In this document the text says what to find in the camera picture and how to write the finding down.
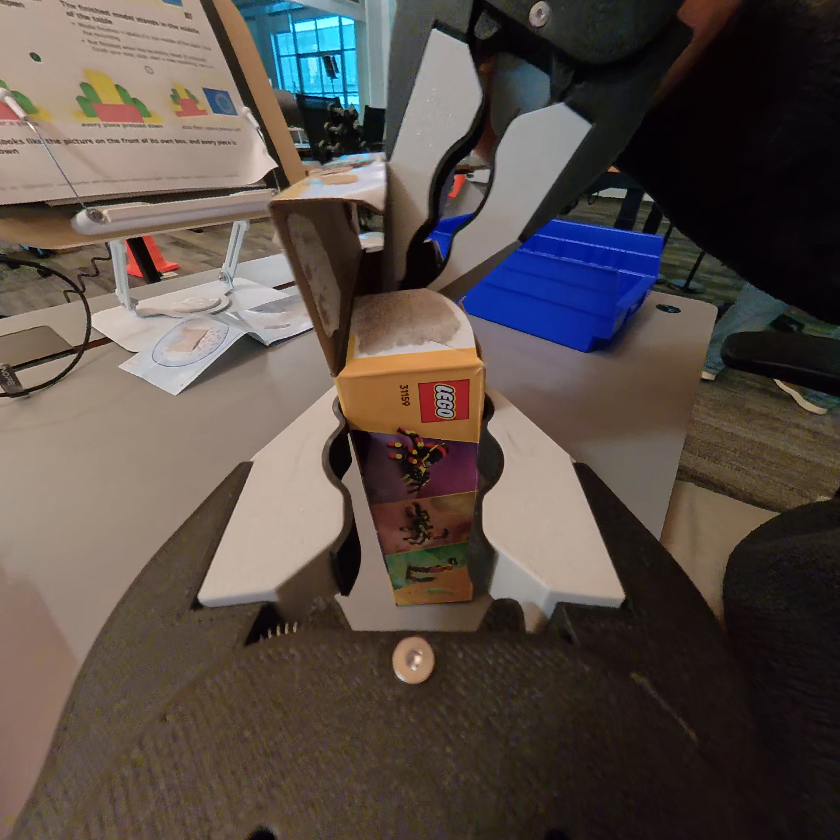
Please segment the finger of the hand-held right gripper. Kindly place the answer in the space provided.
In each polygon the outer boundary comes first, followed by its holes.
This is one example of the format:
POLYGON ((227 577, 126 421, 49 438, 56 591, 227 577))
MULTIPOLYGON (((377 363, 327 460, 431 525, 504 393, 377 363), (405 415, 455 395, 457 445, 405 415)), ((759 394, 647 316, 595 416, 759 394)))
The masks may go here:
POLYGON ((564 103, 511 121, 501 138, 483 204, 452 237, 447 259, 429 285, 468 292, 521 244, 550 190, 592 125, 564 103))
POLYGON ((474 137, 484 91, 469 45, 431 28, 386 161, 384 290, 423 287, 417 251, 436 226, 444 188, 474 137))

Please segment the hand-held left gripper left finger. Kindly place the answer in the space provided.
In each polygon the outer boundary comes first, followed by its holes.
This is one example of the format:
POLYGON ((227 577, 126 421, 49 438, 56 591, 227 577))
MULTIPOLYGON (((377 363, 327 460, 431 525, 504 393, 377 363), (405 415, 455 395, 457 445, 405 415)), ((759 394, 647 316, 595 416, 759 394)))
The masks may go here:
POLYGON ((204 607, 310 607, 361 568, 350 429, 331 388, 253 458, 197 598, 204 607))

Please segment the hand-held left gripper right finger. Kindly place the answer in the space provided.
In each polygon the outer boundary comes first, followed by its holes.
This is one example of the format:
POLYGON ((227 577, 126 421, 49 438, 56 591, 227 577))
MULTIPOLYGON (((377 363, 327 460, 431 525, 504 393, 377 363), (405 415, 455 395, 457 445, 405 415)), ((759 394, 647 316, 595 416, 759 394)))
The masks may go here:
POLYGON ((561 604, 620 607, 625 591, 574 460, 505 396, 487 397, 488 595, 519 604, 526 621, 547 621, 561 604))

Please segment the yellow cardboard toy box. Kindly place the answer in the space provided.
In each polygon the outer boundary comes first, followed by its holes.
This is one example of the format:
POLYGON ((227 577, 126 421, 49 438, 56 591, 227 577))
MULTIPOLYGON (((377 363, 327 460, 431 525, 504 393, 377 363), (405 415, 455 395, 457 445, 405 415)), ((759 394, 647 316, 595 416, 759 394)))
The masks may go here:
POLYGON ((382 154, 314 168, 270 205, 350 430, 395 603, 469 602, 486 372, 466 314, 435 291, 384 291, 382 154))

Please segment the pale blue instruction booklet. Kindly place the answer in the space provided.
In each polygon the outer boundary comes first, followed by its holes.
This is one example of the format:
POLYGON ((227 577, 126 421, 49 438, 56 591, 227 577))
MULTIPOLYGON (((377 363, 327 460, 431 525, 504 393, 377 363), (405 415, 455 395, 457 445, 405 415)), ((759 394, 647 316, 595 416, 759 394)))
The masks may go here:
POLYGON ((179 321, 153 341, 149 349, 136 353, 119 368, 176 396, 237 341, 247 338, 271 347, 312 327, 299 297, 285 297, 237 313, 195 315, 179 321))

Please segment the person's right forearm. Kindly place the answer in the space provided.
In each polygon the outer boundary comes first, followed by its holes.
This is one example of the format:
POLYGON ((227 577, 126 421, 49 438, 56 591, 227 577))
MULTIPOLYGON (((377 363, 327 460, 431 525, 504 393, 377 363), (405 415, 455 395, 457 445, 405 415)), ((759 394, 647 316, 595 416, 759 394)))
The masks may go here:
POLYGON ((760 290, 839 321, 839 4, 688 2, 695 34, 615 165, 760 290))

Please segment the background window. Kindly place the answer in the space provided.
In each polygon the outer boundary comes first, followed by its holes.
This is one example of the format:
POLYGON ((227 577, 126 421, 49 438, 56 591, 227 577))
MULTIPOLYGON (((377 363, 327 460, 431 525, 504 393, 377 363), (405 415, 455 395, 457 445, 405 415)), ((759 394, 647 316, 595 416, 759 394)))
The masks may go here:
POLYGON ((270 44, 277 86, 345 107, 361 103, 355 22, 350 17, 276 16, 270 44))

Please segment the blue plastic bin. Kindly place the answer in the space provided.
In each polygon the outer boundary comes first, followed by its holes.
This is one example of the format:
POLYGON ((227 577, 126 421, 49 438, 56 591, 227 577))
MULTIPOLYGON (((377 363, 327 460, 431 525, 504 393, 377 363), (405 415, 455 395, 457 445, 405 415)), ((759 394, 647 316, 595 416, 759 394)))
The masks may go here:
POLYGON ((643 306, 664 245, 655 234, 554 219, 461 304, 470 316, 589 353, 612 342, 643 306))

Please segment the white document stand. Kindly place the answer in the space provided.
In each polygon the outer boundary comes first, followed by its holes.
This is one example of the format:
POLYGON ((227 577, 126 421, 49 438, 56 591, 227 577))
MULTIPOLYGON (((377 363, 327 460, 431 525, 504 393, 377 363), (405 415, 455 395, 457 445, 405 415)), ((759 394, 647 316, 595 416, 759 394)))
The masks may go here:
POLYGON ((227 312, 238 321, 247 303, 262 303, 251 297, 257 286, 250 280, 235 277, 238 256, 251 218, 267 217, 270 201, 279 191, 269 188, 249 188, 218 196, 188 197, 173 202, 133 202, 88 206, 73 217, 48 217, 37 214, 30 222, 65 223, 65 230, 56 227, 27 227, 23 218, 2 217, 2 240, 21 246, 40 247, 40 239, 52 238, 48 249, 76 247, 85 239, 92 243, 105 242, 112 256, 115 293, 124 315, 105 315, 104 321, 93 321, 104 327, 104 334, 124 349, 140 352, 148 349, 167 331, 180 326, 186 319, 209 321, 218 325, 217 317, 227 312), (180 228, 233 223, 227 252, 218 278, 205 290, 204 297, 174 298, 171 293, 139 303, 131 296, 128 280, 127 251, 134 240, 144 245, 144 236, 152 236, 180 228))

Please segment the printed instruction sheet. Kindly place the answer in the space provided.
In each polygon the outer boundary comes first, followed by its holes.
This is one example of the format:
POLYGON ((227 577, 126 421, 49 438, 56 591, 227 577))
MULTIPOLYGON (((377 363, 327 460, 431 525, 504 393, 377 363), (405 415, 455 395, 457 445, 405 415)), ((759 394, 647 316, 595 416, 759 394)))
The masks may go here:
POLYGON ((2 205, 251 186, 277 166, 202 2, 2 1, 2 205))

